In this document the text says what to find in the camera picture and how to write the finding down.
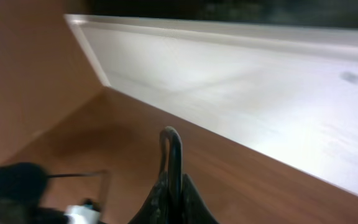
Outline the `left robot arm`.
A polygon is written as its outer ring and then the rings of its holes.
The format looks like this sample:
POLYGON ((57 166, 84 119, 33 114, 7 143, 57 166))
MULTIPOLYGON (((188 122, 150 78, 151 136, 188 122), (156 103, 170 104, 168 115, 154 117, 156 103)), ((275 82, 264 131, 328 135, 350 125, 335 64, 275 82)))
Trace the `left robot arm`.
POLYGON ((48 180, 48 172, 31 162, 0 166, 0 224, 69 223, 64 212, 40 206, 48 180))

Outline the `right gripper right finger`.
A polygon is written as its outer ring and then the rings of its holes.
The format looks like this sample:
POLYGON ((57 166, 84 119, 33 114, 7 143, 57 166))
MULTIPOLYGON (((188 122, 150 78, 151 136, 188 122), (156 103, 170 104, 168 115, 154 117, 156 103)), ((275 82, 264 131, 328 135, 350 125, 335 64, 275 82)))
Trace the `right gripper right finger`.
POLYGON ((218 224, 188 174, 183 176, 182 217, 185 224, 218 224))

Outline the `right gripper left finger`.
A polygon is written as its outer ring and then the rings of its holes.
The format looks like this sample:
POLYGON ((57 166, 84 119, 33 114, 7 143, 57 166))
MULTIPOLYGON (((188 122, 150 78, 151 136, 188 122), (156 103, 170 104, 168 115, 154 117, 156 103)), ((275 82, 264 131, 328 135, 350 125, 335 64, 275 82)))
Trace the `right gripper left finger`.
POLYGON ((140 210, 129 224, 166 224, 168 213, 167 173, 159 175, 140 210))

